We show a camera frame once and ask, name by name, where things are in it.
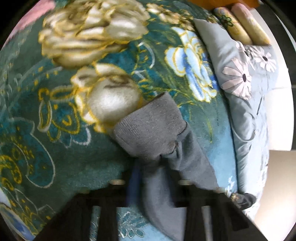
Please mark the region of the grey sweatpants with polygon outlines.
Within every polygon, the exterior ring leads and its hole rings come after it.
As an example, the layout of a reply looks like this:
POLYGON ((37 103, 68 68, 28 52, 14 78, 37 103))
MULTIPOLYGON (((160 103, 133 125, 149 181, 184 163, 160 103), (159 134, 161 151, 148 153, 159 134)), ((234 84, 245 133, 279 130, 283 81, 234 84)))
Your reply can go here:
POLYGON ((142 169, 142 201, 149 221, 172 240, 182 240, 186 210, 176 208, 170 195, 162 161, 198 187, 218 188, 215 171, 198 144, 196 135, 172 97, 164 92, 134 111, 113 131, 116 142, 142 169))

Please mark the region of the white wardrobe with black stripe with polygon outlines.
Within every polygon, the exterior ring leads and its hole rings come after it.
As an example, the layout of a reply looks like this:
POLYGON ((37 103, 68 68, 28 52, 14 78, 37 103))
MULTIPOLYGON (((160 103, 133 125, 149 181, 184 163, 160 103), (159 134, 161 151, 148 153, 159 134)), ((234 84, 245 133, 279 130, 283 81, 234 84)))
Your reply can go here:
POLYGON ((252 9, 279 61, 267 95, 270 158, 255 223, 268 240, 295 239, 295 38, 286 16, 268 4, 252 9))

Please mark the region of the teal floral plush blanket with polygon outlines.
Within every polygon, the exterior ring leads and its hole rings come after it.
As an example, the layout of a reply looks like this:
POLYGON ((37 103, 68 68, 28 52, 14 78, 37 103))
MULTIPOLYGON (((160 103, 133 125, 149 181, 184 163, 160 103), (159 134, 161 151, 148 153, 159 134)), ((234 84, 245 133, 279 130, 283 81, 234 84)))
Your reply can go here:
POLYGON ((167 92, 218 186, 237 190, 227 100, 189 1, 55 1, 1 49, 1 216, 33 240, 79 191, 120 177, 117 119, 167 92))

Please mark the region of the light blue floral duvet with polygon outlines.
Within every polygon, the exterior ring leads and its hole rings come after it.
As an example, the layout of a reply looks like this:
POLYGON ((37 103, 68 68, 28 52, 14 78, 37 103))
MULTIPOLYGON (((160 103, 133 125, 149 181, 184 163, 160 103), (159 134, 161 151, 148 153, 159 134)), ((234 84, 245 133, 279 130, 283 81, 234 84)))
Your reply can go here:
POLYGON ((272 45, 244 45, 218 23, 194 20, 220 88, 228 99, 237 159, 238 190, 259 199, 269 160, 266 95, 278 64, 272 45))

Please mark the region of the lower yellow floral pillow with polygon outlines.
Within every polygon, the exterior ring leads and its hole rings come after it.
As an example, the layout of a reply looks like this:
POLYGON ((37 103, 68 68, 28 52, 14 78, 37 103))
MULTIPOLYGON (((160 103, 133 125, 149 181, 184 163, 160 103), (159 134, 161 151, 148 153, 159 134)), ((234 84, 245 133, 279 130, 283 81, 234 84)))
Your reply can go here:
POLYGON ((215 16, 222 23, 229 35, 245 45, 252 45, 252 40, 237 18, 225 7, 214 9, 215 16))

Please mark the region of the orange wooden headboard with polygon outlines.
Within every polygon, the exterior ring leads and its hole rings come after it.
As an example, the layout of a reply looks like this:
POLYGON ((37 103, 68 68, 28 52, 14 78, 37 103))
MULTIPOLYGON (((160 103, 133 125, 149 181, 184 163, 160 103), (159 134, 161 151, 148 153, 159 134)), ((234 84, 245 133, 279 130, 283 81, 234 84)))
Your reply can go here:
POLYGON ((218 7, 231 8, 236 3, 245 5, 248 9, 257 8, 259 6, 258 0, 189 0, 204 9, 213 10, 218 7))

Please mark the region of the pink folded garment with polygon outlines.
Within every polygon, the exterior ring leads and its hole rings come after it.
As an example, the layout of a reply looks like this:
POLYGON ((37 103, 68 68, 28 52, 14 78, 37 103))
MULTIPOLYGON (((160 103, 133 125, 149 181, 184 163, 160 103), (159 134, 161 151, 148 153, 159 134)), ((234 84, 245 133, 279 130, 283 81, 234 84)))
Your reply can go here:
POLYGON ((38 1, 21 19, 16 23, 11 33, 8 35, 4 45, 16 35, 17 32, 23 30, 29 24, 36 21, 38 18, 53 10, 56 6, 55 1, 41 0, 38 1))

